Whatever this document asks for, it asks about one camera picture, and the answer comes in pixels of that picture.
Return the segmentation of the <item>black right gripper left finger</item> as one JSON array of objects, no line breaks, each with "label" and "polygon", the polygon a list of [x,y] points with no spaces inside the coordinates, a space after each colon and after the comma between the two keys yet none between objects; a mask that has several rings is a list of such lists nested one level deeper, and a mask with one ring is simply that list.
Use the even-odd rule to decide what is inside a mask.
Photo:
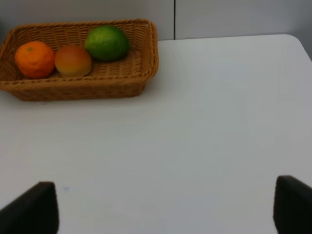
[{"label": "black right gripper left finger", "polygon": [[39,182],[0,210],[2,234],[56,234],[59,208],[53,182]]}]

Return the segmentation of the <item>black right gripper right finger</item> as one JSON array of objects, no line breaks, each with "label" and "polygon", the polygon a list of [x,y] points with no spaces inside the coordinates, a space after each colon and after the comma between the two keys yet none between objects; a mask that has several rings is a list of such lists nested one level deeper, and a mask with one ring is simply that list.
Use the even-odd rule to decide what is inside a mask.
[{"label": "black right gripper right finger", "polygon": [[312,188],[291,175],[279,176],[273,220],[278,234],[311,234]]}]

